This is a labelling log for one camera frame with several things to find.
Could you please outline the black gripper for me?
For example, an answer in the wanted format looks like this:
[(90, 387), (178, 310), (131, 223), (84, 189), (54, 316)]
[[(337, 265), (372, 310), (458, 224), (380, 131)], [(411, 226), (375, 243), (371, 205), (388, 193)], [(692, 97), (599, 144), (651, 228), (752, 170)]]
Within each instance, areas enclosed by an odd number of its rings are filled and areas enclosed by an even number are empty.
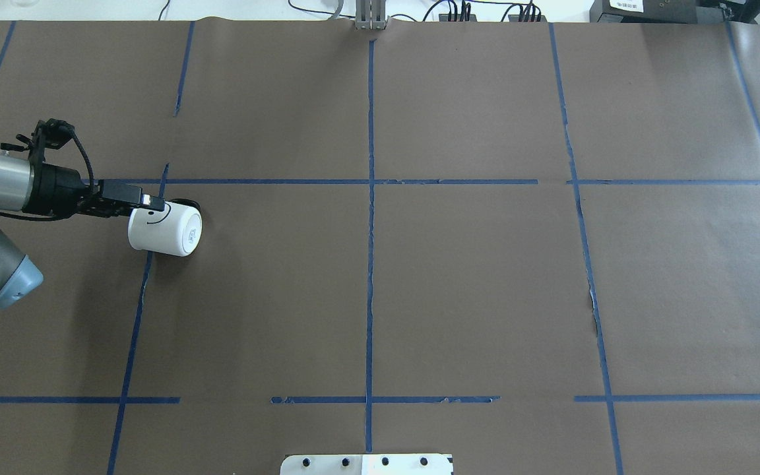
[(112, 218), (129, 216), (137, 207), (163, 212), (165, 204), (165, 199), (144, 193), (142, 187), (103, 179), (88, 185), (76, 170), (42, 164), (31, 183), (26, 212), (55, 218), (75, 214)]

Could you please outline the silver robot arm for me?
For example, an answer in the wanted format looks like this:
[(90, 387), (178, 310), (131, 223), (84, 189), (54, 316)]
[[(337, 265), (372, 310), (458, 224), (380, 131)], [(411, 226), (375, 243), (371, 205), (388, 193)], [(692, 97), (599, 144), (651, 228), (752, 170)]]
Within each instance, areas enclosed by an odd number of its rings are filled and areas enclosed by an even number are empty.
[[(112, 218), (130, 216), (139, 208), (160, 212), (166, 207), (163, 197), (136, 185), (103, 179), (87, 183), (71, 168), (0, 152), (0, 218), (45, 223), (76, 214)], [(43, 282), (30, 256), (0, 228), (0, 309), (17, 303)]]

